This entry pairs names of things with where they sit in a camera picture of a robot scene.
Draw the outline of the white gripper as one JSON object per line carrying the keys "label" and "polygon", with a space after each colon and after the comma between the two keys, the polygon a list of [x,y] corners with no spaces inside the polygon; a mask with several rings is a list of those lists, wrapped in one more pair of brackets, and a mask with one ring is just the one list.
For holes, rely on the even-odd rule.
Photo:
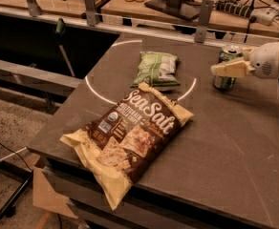
{"label": "white gripper", "polygon": [[243,49],[243,58],[235,58],[213,65],[210,70],[215,76],[246,77],[251,72],[258,78],[279,78],[279,42],[267,43],[257,49]]}

